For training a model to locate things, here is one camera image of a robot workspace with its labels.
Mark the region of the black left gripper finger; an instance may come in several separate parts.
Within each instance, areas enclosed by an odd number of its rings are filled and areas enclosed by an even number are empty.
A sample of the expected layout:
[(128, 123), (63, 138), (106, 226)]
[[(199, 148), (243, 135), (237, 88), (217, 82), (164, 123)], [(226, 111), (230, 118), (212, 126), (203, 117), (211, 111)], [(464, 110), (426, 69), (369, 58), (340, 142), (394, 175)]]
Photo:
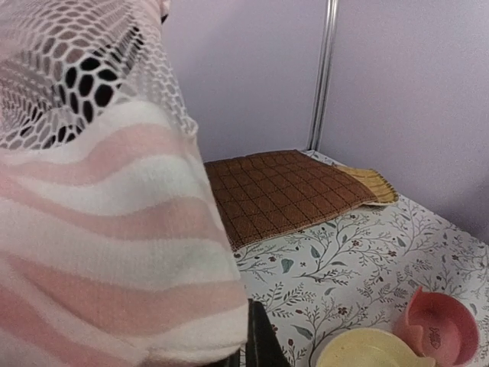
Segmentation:
[(264, 305), (259, 301), (249, 300), (248, 306), (246, 366), (290, 367)]

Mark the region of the pink striped pet tent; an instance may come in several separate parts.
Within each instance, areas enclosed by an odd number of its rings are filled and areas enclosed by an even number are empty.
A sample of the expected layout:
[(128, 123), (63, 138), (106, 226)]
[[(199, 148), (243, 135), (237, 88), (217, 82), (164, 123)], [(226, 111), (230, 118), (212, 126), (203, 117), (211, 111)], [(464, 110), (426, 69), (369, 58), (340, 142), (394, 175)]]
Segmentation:
[(3, 366), (204, 366), (246, 343), (168, 13), (1, 3)]

